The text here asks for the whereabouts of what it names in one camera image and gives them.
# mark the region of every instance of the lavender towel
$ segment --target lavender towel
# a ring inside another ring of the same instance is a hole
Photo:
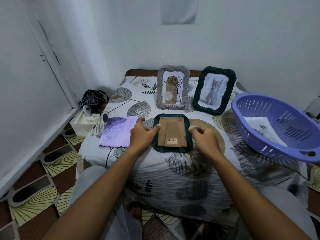
[[[130,144],[130,130],[134,127],[138,116],[111,117],[106,121],[100,147],[128,147]]]

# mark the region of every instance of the plastic laundry basket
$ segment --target plastic laundry basket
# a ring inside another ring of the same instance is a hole
[[[256,93],[241,93],[231,104],[244,141],[267,157],[303,162],[320,161],[320,128],[303,112],[278,99]],[[267,117],[286,146],[256,132],[245,117]]]

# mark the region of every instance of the bed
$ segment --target bed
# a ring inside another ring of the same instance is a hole
[[[212,116],[194,110],[192,100],[200,71],[190,71],[189,100],[183,110],[156,107],[157,70],[133,69],[110,98],[97,125],[87,135],[79,150],[77,177],[92,165],[109,168],[126,148],[99,147],[107,117],[145,117],[152,128],[154,117],[161,113],[182,113],[191,126],[214,130],[225,157],[255,187],[278,185],[292,190],[307,207],[307,166],[297,161],[276,161],[253,151],[234,124],[231,101],[245,91],[237,81],[224,113]],[[233,225],[232,201],[215,171],[196,147],[188,153],[161,153],[151,146],[134,165],[125,192],[135,200],[174,216]]]

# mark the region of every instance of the leg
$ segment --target leg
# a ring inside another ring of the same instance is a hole
[[[69,206],[100,178],[105,171],[106,169],[101,166],[92,166],[84,170],[74,185],[69,199]],[[100,239],[142,239],[142,226],[140,222],[131,216],[120,199],[118,199],[113,214]]]
[[[264,187],[260,189],[260,192],[297,224],[312,240],[318,240],[315,227],[306,208],[293,194],[277,186]],[[251,239],[242,219],[239,221],[237,233],[235,234],[235,232],[231,231],[226,239]]]

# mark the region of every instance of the dark green rope picture frame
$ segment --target dark green rope picture frame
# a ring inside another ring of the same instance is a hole
[[[158,145],[158,136],[159,133],[155,134],[155,137],[152,141],[152,147],[158,151],[158,152],[188,152],[193,148],[193,142],[192,142],[192,134],[189,131],[189,127],[190,127],[190,122],[189,119],[184,116],[181,113],[161,113],[158,114],[155,118],[154,118],[154,124],[153,127],[155,127],[156,125],[159,124],[160,121],[160,117],[173,117],[173,118],[183,118],[184,121],[184,128],[186,131],[186,144],[187,147],[166,147],[166,146],[162,146],[162,145]]]
[[[205,83],[205,78],[208,75],[208,73],[222,74],[222,75],[225,75],[229,78],[229,80],[226,84],[226,91],[223,94],[222,99],[221,99],[220,107],[215,110],[211,109],[211,108],[204,108],[204,107],[200,106],[198,103],[200,100],[201,90],[203,88],[203,85]],[[216,68],[216,67],[212,67],[212,66],[206,67],[201,72],[199,80],[198,80],[197,88],[195,89],[194,99],[192,102],[195,110],[200,111],[200,112],[205,112],[205,113],[211,114],[211,115],[219,115],[219,114],[223,113],[228,105],[228,102],[229,102],[229,99],[230,99],[230,96],[232,93],[232,89],[233,89],[233,86],[234,86],[236,80],[237,80],[236,74],[231,69],[222,69],[222,68]]]

